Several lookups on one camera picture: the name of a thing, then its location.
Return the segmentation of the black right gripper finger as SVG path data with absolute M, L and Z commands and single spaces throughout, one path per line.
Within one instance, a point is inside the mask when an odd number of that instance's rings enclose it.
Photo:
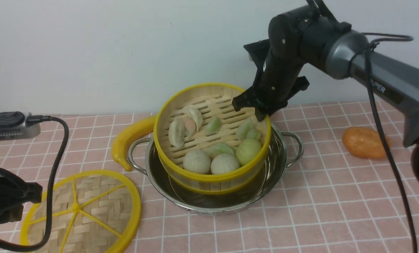
M 255 107 L 255 116 L 258 122 L 262 122 L 266 117 L 275 113 L 275 107 L 258 106 Z
M 240 95 L 232 98 L 232 107 L 236 112 L 243 108 L 256 108 L 257 97 L 253 88 L 248 88 Z

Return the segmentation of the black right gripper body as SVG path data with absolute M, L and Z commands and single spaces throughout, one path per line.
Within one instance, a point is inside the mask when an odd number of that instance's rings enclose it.
M 274 113 L 309 86 L 307 80 L 298 77 L 305 61 L 298 56 L 295 42 L 267 39 L 246 44 L 244 49 L 257 67 L 256 77 L 244 93 L 245 108 Z

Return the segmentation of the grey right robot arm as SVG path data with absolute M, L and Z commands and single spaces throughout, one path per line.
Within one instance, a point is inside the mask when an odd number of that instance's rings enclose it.
M 366 33 L 339 22 L 322 0 L 281 13 L 271 19 L 268 40 L 245 45 L 257 66 L 250 88 L 232 100 L 236 111 L 255 108 L 256 118 L 287 106 L 309 86 L 300 77 L 311 64 L 333 79 L 353 78 L 405 116 L 403 146 L 414 145 L 411 165 L 419 182 L 419 69 L 374 51 L 383 41 L 412 41 L 411 36 Z

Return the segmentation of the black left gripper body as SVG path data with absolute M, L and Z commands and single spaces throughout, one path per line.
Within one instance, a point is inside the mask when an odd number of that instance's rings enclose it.
M 22 219 L 24 204 L 42 201 L 41 185 L 25 182 L 10 171 L 0 168 L 0 224 Z

